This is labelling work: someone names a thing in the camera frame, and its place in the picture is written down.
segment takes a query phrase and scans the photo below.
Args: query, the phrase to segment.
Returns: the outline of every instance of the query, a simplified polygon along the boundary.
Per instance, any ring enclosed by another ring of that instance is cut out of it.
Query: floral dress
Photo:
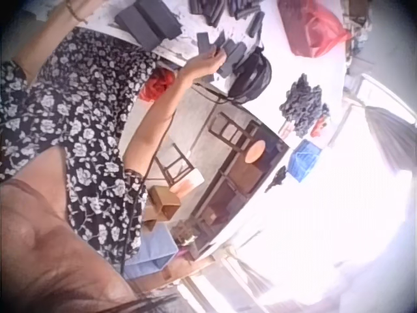
[[[0,183],[58,145],[66,153],[68,222],[111,263],[141,243],[147,198],[142,176],[125,170],[119,140],[157,56],[81,28],[63,40],[28,86],[14,62],[1,65]]]

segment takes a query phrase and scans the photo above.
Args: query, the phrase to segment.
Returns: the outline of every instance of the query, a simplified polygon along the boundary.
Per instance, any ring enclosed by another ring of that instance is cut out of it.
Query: woman's hand
[[[178,79],[191,86],[194,80],[215,73],[225,63],[226,57],[223,49],[216,53],[216,47],[213,46],[209,52],[188,60],[179,71]]]

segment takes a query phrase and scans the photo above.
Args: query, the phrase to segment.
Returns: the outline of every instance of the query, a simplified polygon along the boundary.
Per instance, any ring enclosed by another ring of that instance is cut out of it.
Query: black cable
[[[126,234],[126,239],[124,240],[124,245],[123,245],[122,262],[121,262],[121,266],[120,266],[120,275],[121,276],[123,276],[123,273],[124,273],[124,264],[126,263],[126,260],[125,260],[126,259],[126,250],[127,250],[127,246],[128,246],[128,240],[130,238],[130,228],[132,227],[133,216],[135,215],[135,212],[136,212],[137,199],[139,198],[140,191],[141,191],[143,185],[145,184],[145,181],[148,177],[149,172],[151,171],[152,163],[154,162],[155,156],[158,153],[159,149],[161,148],[162,142],[163,142],[166,134],[168,133],[168,130],[171,128],[171,125],[172,125],[172,122],[174,121],[174,116],[175,116],[176,112],[177,111],[175,110],[173,115],[171,116],[171,120],[169,121],[169,125],[168,125],[167,129],[165,129],[165,132],[162,135],[161,140],[159,141],[159,144],[156,147],[156,150],[155,150],[154,154],[152,155],[151,162],[149,163],[149,167],[146,170],[146,173],[143,176],[142,183],[141,183],[141,185],[138,189],[139,193],[135,197],[132,214],[130,215],[130,220],[129,220],[129,225],[128,225],[128,232]]]
[[[197,90],[196,88],[194,88],[194,87],[191,87],[196,93],[198,93],[198,94],[200,94],[202,97],[204,97],[204,98],[206,98],[207,100],[209,100],[209,101],[211,101],[211,102],[213,102],[213,103],[215,103],[215,104],[225,104],[225,103],[228,103],[229,102],[229,100],[228,99],[225,99],[223,102],[220,102],[219,100],[220,100],[220,97],[219,97],[219,100],[213,100],[213,99],[210,99],[208,96],[206,96],[206,95],[204,95],[201,91],[199,91],[199,90]]]

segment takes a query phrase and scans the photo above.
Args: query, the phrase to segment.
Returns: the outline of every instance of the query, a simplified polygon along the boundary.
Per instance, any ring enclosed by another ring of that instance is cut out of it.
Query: wooden table
[[[276,167],[287,154],[289,147],[268,127],[252,120],[246,127],[256,140],[265,140],[267,149],[253,164],[245,163],[245,152],[232,150],[213,177],[210,185],[195,206],[192,220],[200,235],[191,249],[197,260],[211,255],[233,234],[233,224],[243,217],[242,211],[256,194],[265,191],[265,181],[275,174]],[[249,147],[249,140],[241,136],[237,145]],[[223,220],[205,222],[205,216],[218,213]]]

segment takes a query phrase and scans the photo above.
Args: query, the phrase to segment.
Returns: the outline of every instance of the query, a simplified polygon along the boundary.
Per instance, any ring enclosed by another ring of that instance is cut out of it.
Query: red plastic bag
[[[172,71],[166,68],[155,69],[139,92],[139,98],[147,102],[155,101],[172,85],[174,80],[175,75]]]
[[[315,0],[278,0],[291,51],[302,57],[320,57],[351,38],[339,19]]]

